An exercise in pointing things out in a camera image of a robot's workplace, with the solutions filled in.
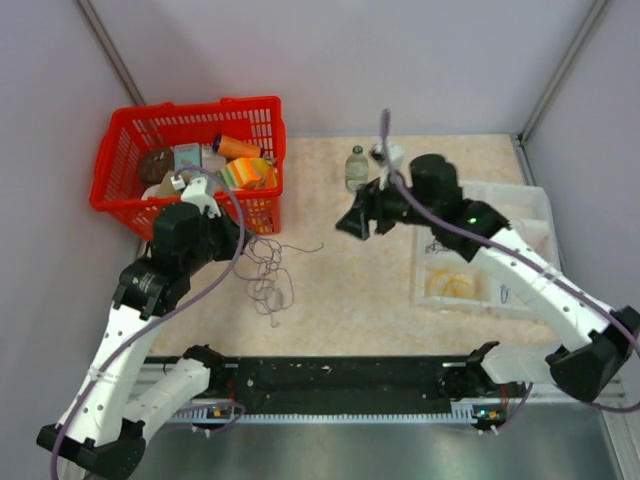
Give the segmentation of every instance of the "gray wall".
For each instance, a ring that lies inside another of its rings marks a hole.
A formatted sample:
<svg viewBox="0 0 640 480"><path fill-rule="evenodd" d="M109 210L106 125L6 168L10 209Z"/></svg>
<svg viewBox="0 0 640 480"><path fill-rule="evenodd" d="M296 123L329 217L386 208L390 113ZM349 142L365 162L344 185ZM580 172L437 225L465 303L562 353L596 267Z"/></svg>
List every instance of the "gray wall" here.
<svg viewBox="0 0 640 480"><path fill-rule="evenodd" d="M614 0L527 148L551 198L568 276L614 306L636 309L639 54L640 2Z"/></svg>
<svg viewBox="0 0 640 480"><path fill-rule="evenodd" d="M293 135L519 132L593 0L95 0L148 103L275 94Z"/></svg>
<svg viewBox="0 0 640 480"><path fill-rule="evenodd" d="M104 331L136 240L88 205L95 150L126 96L71 1L0 15L0 464L48 478L57 421Z"/></svg>

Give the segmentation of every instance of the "brown object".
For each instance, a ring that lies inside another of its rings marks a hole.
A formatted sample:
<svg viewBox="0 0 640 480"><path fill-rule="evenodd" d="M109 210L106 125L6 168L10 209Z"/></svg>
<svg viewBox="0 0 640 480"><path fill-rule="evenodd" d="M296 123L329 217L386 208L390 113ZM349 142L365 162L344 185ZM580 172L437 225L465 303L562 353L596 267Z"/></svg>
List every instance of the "brown object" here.
<svg viewBox="0 0 640 480"><path fill-rule="evenodd" d="M171 183L171 177L175 174L173 170L169 170L162 179L158 190L156 191L154 197L156 198L171 198L171 197L179 197L180 192L173 188L173 184ZM188 173L181 173L180 176L184 179L184 183L189 183L191 180L191 175Z"/></svg>
<svg viewBox="0 0 640 480"><path fill-rule="evenodd" d="M156 148L142 156L138 165L138 178L147 185L157 185L172 169L173 150L169 147Z"/></svg>

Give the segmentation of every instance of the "tangled wire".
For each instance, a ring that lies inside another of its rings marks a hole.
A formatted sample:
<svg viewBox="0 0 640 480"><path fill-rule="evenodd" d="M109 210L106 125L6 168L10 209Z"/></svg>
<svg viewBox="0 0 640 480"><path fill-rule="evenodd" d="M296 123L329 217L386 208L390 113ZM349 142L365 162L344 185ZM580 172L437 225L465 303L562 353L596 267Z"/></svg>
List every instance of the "tangled wire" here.
<svg viewBox="0 0 640 480"><path fill-rule="evenodd" d="M236 269L233 273L247 282L247 295L253 300L254 308L260 315L269 317L271 327L280 325L274 318L274 313L291 308L295 303L293 280L286 268L280 266L282 263L282 250L289 248L303 253L315 253L324 247L321 243L318 248L305 250L292 245L282 245L280 242L254 235L244 250L244 256L258 266L255 277L248 277L238 273ZM288 284L288 291L285 292L278 285L278 278L284 275Z"/></svg>

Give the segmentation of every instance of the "thin cable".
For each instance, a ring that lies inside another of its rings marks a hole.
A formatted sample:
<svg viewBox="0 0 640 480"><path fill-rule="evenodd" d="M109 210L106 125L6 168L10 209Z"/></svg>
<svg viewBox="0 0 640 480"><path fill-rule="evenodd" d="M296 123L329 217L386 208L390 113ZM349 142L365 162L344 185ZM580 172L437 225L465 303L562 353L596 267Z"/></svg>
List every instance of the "thin cable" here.
<svg viewBox="0 0 640 480"><path fill-rule="evenodd" d="M396 185L398 191L404 197L404 199L409 203L409 205L411 205L420 215L425 217L430 222L438 225L439 227L442 227L445 230L448 230L457 235L462 235L463 237L474 240L486 247L500 250L501 252L506 253L507 255L510 255L518 259L529 268L543 275L546 279L553 281L553 283L558 285L558 287L560 287L562 290L567 292L569 295L571 295L578 301L590 307L596 313L604 317L609 323L611 323L611 325L613 325L614 328L617 329L622 334L622 336L624 336L624 338L629 342L629 344L633 347L633 349L638 354L638 356L640 356L640 344L638 343L636 338L631 334L631 332L629 332L629 330L627 330L625 326L622 323L620 323L620 321L617 318L615 318L613 315L611 315L609 312L603 309L600 305L592 301L587 295L570 287L559 278L556 278L553 275L547 273L537 263L528 259L524 255L521 255L515 250L512 250L500 243L494 242L493 240L481 237L480 235L477 235L472 232L468 232L467 230L464 230L460 227L457 227L448 222L445 222L444 220L442 220L441 218L439 218L438 216L434 215L429 210L427 210L422 204L420 204L420 202L418 202L418 200L416 200L413 197L409 189L407 189L406 185L402 182L401 177L398 176L398 171L395 169L395 167L391 163L391 157L389 155L389 145L388 145L390 123L391 123L391 112L387 108L382 111L382 119L381 119L381 125L380 125L380 137L382 138L382 147L384 149L384 157L385 157L384 161L385 161L385 165L389 167L391 181ZM640 402L636 403L635 405L630 405L627 407L610 407L608 405L602 405L596 402L590 403L589 405L599 410L603 410L605 412L611 412L611 413L632 413L640 410Z"/></svg>
<svg viewBox="0 0 640 480"><path fill-rule="evenodd" d="M502 425L500 425L499 427L496 427L495 429L496 435L502 433L504 429L507 428L507 425L510 425L511 422L513 422L520 415L520 413L523 410L524 404L527 403L527 400L529 400L529 396L531 395L532 390L533 390L533 383L530 383L529 386L527 387L526 392L524 392L522 399L520 400L520 402L518 402L518 405L516 405L516 408L513 409L513 413L507 417L507 420Z"/></svg>
<svg viewBox="0 0 640 480"><path fill-rule="evenodd" d="M270 253L262 254L257 252L256 249L258 246L264 247ZM247 295L253 300L256 312L260 315L268 316L272 328L280 325L279 322L275 321L274 314L281 310L291 308L295 303L291 274L286 268L281 266L282 250L284 248L290 248L304 253L314 253L324 248L324 243L321 243L320 247L313 250L305 250L292 245L282 245L276 240L254 235L245 247L244 256L258 266L258 273L255 277L249 277L241 275L235 268L233 270L233 273L238 278L247 282ZM289 285L290 293L288 296L290 300L287 304L285 304L285 292L277 285L279 273L282 273L286 277Z"/></svg>
<svg viewBox="0 0 640 480"><path fill-rule="evenodd" d="M205 295L208 295L214 288L220 285L220 283L225 279L227 275L229 275L229 273L231 273L231 271L233 270L233 267L238 262L238 258L240 258L240 254L242 253L242 247L244 245L245 226L244 226L244 215L242 213L240 202L238 201L237 197L233 194L231 189L227 187L227 185L221 179L219 179L216 175L213 175L212 173L210 173L208 170L205 170L204 168L200 168L196 166L182 168L176 171L176 176L185 170L196 170L200 173L204 173L205 175L208 175L209 178L213 179L218 185L220 185L222 190L227 195L229 195L229 198L231 198L231 202L233 203L233 206L236 208L236 212L238 215L238 225L240 227L240 235L238 237L238 245L236 246L236 250L235 252L233 252L233 257L231 258L231 261L229 262L227 267L220 274L220 276L211 283L211 285L204 288L200 293L195 295L190 300L187 300L182 305L176 307L175 310L166 313L162 317L152 322L149 322L149 324L145 326L142 330L140 330L139 332L135 333L130 338L125 340L124 343L120 345L100 366L98 370L102 373L104 373L111 366L111 364L113 364L113 362L122 354L122 352L124 352L127 348L133 345L137 340L142 338L144 335L149 333L154 328L159 327L160 325L165 323L167 320L173 318L180 312L183 312L184 310L189 308L191 305L201 300ZM74 406L71 408L71 411L69 412L69 415L67 416L65 423L61 426L60 431L58 432L56 441L53 444L53 448L51 449L51 460L49 462L49 470L51 473L52 480L60 480L58 477L58 456L60 454L60 447L62 446L62 440L65 438L67 432L69 431L69 428L73 424L73 421L76 419L81 406L87 400L87 398L89 397L89 394L91 393L91 391L95 386L96 386L96 380L90 380L89 383L87 383L87 386L85 387L85 389L78 395L76 402Z"/></svg>

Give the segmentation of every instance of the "small box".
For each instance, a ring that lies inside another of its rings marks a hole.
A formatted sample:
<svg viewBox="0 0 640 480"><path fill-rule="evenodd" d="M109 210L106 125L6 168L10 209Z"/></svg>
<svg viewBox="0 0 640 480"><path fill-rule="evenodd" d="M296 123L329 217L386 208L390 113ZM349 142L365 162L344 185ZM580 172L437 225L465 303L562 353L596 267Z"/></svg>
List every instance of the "small box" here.
<svg viewBox="0 0 640 480"><path fill-rule="evenodd" d="M176 170L186 167L202 167L202 153L199 143L185 143L173 147L173 163Z"/></svg>

